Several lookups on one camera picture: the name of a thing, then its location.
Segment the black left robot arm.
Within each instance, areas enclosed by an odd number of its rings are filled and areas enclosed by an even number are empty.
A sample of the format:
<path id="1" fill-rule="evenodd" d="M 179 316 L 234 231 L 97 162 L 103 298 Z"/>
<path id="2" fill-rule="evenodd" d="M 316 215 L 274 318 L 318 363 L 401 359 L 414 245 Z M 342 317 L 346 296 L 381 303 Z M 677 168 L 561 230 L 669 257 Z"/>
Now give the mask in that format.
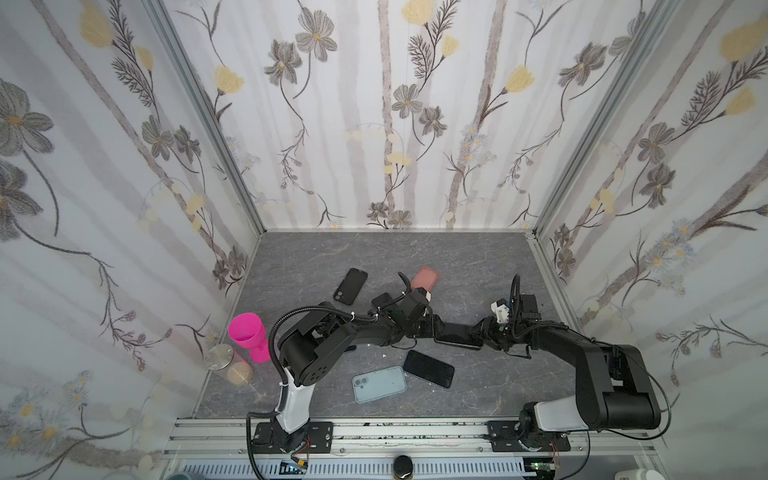
<path id="1" fill-rule="evenodd" d="M 309 422 L 314 385 L 323 379 L 348 347 L 390 347 L 402 340 L 433 335 L 434 312 L 423 288 L 383 301 L 367 315 L 328 303 L 283 314 L 268 334 L 269 355 L 280 376 L 280 400 L 271 421 L 291 435 Z"/>

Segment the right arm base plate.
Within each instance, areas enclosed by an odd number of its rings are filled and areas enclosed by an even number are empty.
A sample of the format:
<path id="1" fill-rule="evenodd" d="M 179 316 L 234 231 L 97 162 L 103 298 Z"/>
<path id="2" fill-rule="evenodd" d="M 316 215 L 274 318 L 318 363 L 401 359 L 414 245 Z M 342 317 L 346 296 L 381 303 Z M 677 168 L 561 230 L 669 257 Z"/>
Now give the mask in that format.
<path id="1" fill-rule="evenodd" d="M 486 423 L 486 439 L 494 452 L 555 453 L 569 452 L 571 445 L 565 433 L 530 431 L 520 433 L 519 423 L 510 420 L 490 420 Z"/>

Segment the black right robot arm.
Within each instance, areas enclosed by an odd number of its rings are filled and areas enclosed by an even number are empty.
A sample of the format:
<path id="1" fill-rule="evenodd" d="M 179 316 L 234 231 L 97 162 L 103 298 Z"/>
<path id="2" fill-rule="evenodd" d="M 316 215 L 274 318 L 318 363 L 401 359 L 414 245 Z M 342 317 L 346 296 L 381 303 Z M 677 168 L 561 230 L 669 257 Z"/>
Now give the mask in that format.
<path id="1" fill-rule="evenodd" d="M 493 304 L 493 313 L 470 328 L 470 337 L 507 353 L 514 345 L 542 350 L 574 368 L 574 394 L 530 402 L 518 416 L 517 442 L 529 450 L 571 432 L 652 430 L 662 411 L 639 351 L 602 343 L 568 325 L 542 318 L 533 295 Z"/>

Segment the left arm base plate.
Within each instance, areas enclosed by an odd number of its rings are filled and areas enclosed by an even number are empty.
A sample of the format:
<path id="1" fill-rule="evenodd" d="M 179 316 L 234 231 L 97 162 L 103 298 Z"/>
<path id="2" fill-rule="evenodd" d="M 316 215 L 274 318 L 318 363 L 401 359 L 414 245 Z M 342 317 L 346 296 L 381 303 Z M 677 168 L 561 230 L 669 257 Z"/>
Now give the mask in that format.
<path id="1" fill-rule="evenodd" d="M 287 433 L 276 420 L 246 427 L 255 454 L 288 454 L 304 449 L 310 454 L 331 451 L 334 433 L 332 422 L 308 422 L 293 433 Z"/>

